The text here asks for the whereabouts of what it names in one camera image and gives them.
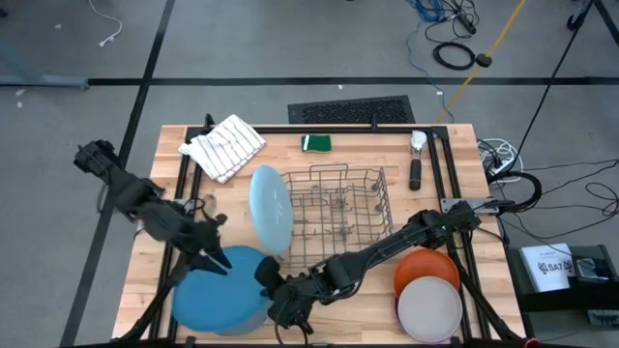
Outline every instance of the black handle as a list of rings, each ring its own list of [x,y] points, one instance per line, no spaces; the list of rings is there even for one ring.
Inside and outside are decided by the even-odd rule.
[[[410,181],[408,186],[412,190],[418,190],[422,187],[422,162],[419,159],[413,159],[410,162]]]
[[[475,25],[473,25],[473,22],[468,20],[468,18],[466,17],[466,14],[463,14],[463,13],[458,14],[457,20],[460,22],[460,24],[462,24],[464,29],[466,29],[466,31],[469,34],[473,35],[477,33],[477,29],[475,28]]]

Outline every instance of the brush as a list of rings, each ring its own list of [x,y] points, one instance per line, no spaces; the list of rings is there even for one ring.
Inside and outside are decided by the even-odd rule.
[[[418,190],[422,187],[422,149],[426,144],[427,135],[420,130],[413,130],[410,138],[410,146],[413,151],[413,160],[410,162],[410,180],[408,186],[412,190]]]

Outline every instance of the blue bowl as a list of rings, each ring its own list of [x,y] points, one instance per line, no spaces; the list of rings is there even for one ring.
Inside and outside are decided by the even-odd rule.
[[[225,247],[223,253],[232,264],[228,275],[189,272],[174,290],[172,314],[196,332],[247,334],[264,323],[271,304],[253,277],[265,255],[249,246]]]

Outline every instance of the orange bowl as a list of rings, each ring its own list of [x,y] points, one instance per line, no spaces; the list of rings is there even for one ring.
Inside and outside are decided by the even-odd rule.
[[[399,297],[406,285],[422,276],[437,276],[459,290],[460,276],[454,261],[442,252],[420,248],[406,255],[396,268],[394,276],[396,297]]]

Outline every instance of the light blue plate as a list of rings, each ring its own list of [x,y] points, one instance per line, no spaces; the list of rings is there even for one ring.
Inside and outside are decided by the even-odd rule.
[[[292,241],[292,204],[277,170],[261,165],[251,177],[251,219],[260,243],[272,254],[282,255]]]

